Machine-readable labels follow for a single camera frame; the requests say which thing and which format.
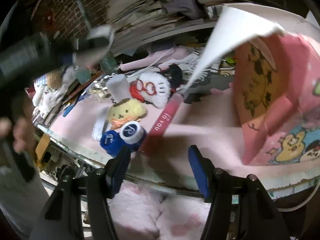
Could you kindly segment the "grey sleeved forearm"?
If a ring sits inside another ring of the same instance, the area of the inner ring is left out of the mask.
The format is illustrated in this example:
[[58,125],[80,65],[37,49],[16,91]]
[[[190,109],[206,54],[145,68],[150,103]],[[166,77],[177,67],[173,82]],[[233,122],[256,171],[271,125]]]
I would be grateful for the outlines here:
[[31,158],[1,141],[1,211],[13,230],[28,239],[49,196]]

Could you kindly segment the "person left hand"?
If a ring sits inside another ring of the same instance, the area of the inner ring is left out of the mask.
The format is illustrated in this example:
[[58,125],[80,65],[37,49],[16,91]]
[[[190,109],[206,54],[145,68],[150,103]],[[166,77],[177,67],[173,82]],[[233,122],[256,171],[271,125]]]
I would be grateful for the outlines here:
[[35,146],[33,135],[35,126],[31,120],[33,110],[32,101],[26,98],[23,105],[24,114],[18,118],[14,125],[8,118],[1,118],[1,138],[12,132],[14,136],[13,147],[17,153],[30,152]]

